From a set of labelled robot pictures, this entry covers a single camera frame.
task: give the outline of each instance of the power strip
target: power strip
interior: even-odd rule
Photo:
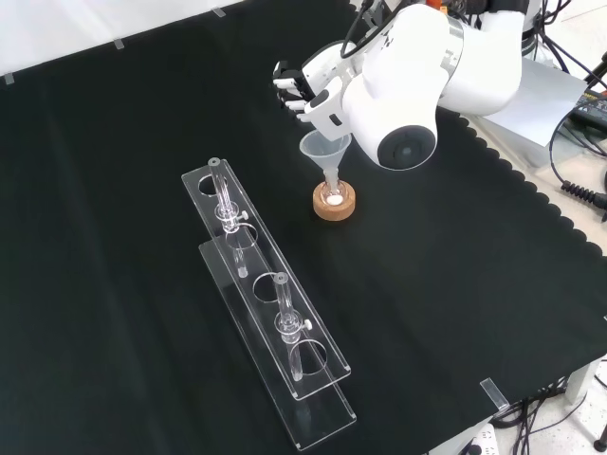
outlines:
[[[500,455],[497,439],[495,439],[495,428],[492,424],[486,424],[476,435],[467,455]]]

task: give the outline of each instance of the metal stand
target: metal stand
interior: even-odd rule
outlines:
[[[356,422],[350,366],[226,161],[183,182],[212,239],[200,252],[299,450]]]

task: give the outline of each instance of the black tablecloth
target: black tablecloth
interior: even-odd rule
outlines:
[[[16,75],[0,92],[0,447],[295,449],[199,253],[180,175],[226,158],[352,366],[315,453],[419,454],[607,351],[596,246],[455,114],[424,166],[353,144],[357,210],[311,210],[305,129],[269,87],[343,37],[342,0],[249,0]]]

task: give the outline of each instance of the table clip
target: table clip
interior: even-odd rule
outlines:
[[[500,390],[493,382],[493,379],[488,377],[484,381],[481,381],[481,387],[499,411],[506,410],[510,407],[508,400],[506,400],[506,398],[502,395]]]

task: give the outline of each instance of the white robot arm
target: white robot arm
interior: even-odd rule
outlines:
[[[302,72],[278,65],[274,84],[286,107],[327,138],[352,133],[379,166],[419,166],[436,147],[436,106],[473,115],[504,108],[521,80],[521,35],[528,0],[493,0],[482,28],[437,9],[411,5],[360,52],[342,42],[317,52]],[[355,45],[348,43],[346,55]]]

